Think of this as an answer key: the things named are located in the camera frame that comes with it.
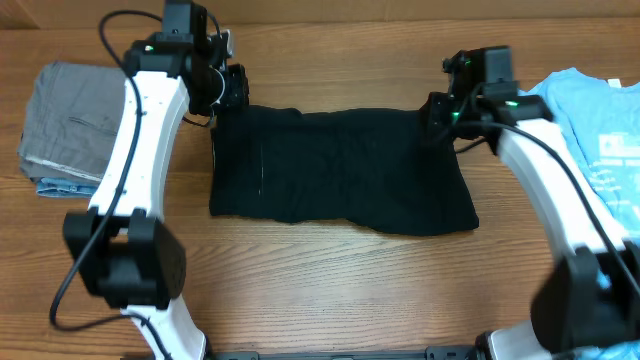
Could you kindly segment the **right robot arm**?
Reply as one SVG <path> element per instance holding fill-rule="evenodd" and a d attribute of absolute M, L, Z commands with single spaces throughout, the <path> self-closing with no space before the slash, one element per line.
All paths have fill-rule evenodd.
<path fill-rule="evenodd" d="M 486 141 L 525 190 L 554 256 L 529 319 L 480 335 L 466 358 L 638 354 L 639 247 L 598 203 L 544 100 L 520 94 L 510 48 L 461 50 L 442 70 L 447 91 L 420 110 L 428 144 Z"/>

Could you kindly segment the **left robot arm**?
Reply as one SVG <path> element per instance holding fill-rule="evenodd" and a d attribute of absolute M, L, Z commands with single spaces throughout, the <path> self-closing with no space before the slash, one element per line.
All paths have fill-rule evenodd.
<path fill-rule="evenodd" d="M 65 217 L 70 278 L 134 323 L 156 359 L 209 359 L 208 337 L 183 298 L 186 254 L 164 223 L 164 191 L 186 115 L 214 119 L 249 102 L 232 36 L 207 9 L 169 1 L 161 28 L 116 63 L 125 76 L 119 130 L 103 178 L 82 213 Z"/>

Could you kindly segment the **black shorts with mesh lining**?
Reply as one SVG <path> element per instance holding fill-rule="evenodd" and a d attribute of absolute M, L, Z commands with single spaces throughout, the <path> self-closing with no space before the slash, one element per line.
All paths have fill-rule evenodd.
<path fill-rule="evenodd" d="M 220 115 L 211 138 L 213 216 L 409 236 L 479 225 L 452 145 L 427 144 L 416 111 L 249 106 Z"/>

